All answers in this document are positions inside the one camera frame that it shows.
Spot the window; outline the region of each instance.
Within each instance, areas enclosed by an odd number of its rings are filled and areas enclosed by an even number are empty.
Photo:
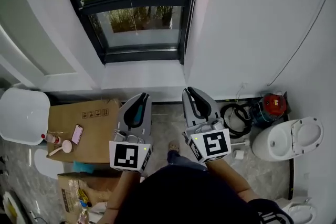
[[[194,0],[71,0],[103,63],[184,62]]]

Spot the black hose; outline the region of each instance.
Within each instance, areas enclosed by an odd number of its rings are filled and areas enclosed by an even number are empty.
[[[251,131],[251,127],[252,127],[252,120],[250,119],[249,115],[247,114],[246,110],[244,109],[245,107],[251,106],[250,104],[243,104],[243,105],[239,105],[239,104],[228,104],[226,106],[224,106],[221,109],[221,117],[224,120],[224,127],[228,128],[230,131],[230,138],[232,139],[238,139],[241,138],[243,135],[248,134]],[[225,122],[225,112],[230,109],[233,108],[235,110],[235,114],[236,116],[245,124],[244,130],[239,132],[239,131],[235,131],[233,129],[231,129]]]

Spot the black t-shirt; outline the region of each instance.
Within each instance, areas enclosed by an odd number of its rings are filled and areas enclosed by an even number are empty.
[[[145,179],[124,201],[115,223],[293,224],[270,200],[243,201],[209,172],[170,165]]]

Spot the person's arm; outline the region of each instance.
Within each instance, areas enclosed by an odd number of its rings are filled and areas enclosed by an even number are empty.
[[[126,196],[140,183],[140,173],[123,172],[107,202],[107,209],[97,224],[112,224]]]
[[[212,174],[224,180],[245,202],[259,198],[251,189],[249,183],[223,159],[208,162],[206,166]]]

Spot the toilet paper roll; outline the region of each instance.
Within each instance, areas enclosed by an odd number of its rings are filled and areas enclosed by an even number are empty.
[[[234,159],[244,159],[244,151],[233,151]]]

